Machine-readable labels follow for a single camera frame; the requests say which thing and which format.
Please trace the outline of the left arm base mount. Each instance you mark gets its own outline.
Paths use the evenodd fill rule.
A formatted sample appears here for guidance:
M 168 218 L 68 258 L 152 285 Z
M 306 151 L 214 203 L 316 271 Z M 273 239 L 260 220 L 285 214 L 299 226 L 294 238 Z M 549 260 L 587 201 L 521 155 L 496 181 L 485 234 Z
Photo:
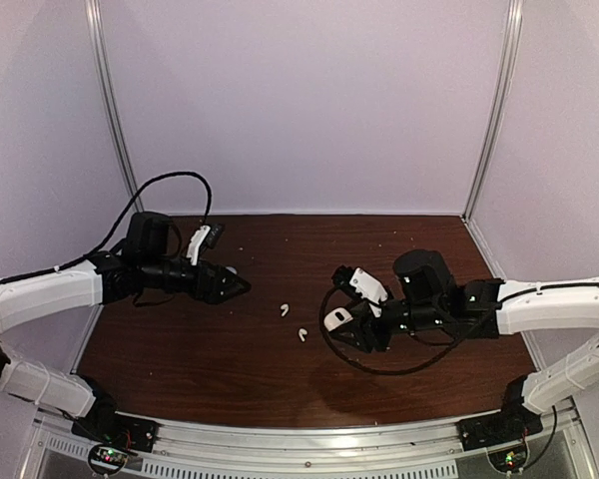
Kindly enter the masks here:
M 66 418 L 73 434 L 127 451 L 152 452 L 159 428 L 154 420 L 120 413 L 108 394 L 97 397 L 84 417 Z

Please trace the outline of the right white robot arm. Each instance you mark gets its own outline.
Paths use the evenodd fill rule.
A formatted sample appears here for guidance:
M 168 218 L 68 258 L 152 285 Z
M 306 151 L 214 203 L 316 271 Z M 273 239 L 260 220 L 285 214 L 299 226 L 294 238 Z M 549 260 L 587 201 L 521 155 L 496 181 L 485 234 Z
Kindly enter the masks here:
M 393 272 L 403 291 L 401 298 L 361 268 L 342 265 L 335 271 L 333 289 L 351 302 L 321 312 L 327 343 L 340 341 L 365 353 L 385 352 L 396 334 L 441 330 L 451 341 L 423 363 L 428 368 L 468 339 L 548 329 L 595 330 L 554 364 L 507 385 L 503 410 L 491 422 L 498 439 L 514 439 L 529 425 L 530 413 L 545 413 L 599 381 L 599 276 L 552 282 L 491 278 L 459 284 L 442 254 L 427 249 L 401 255 Z

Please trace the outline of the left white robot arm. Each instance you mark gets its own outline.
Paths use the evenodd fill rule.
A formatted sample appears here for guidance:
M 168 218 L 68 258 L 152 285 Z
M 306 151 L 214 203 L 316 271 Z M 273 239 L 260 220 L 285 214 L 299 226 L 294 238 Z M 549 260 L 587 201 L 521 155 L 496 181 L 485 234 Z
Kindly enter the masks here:
M 248 281 L 202 258 L 223 230 L 221 224 L 202 225 L 170 253 L 169 236 L 180 232 L 174 220 L 154 212 L 135 213 L 126 236 L 111 251 L 97 249 L 74 265 L 0 279 L 0 335 L 65 310 L 139 299 L 147 289 L 184 293 L 206 304 L 245 294 L 251 289 Z M 123 435 L 122 418 L 110 410 L 115 404 L 93 383 L 27 361 L 1 341 L 0 392 L 84 418 L 86 428 L 103 443 Z

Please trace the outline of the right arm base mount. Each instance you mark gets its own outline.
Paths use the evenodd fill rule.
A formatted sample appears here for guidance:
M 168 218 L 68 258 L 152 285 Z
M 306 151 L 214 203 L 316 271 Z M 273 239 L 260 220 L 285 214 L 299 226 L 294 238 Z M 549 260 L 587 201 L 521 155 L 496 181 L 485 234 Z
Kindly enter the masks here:
M 464 451 L 522 441 L 543 431 L 541 414 L 523 405 L 523 396 L 508 392 L 502 408 L 494 413 L 462 419 L 457 423 Z

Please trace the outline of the white earbud charging case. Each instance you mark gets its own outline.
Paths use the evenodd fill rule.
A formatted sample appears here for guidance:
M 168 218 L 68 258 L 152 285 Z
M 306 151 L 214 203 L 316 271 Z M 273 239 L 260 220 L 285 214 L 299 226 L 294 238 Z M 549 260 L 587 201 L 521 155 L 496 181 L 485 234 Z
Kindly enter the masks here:
M 323 325 L 328 332 L 331 332 L 335 331 L 342 325 L 351 322 L 352 320 L 353 316 L 347 309 L 343 307 L 338 307 L 325 316 L 323 320 Z

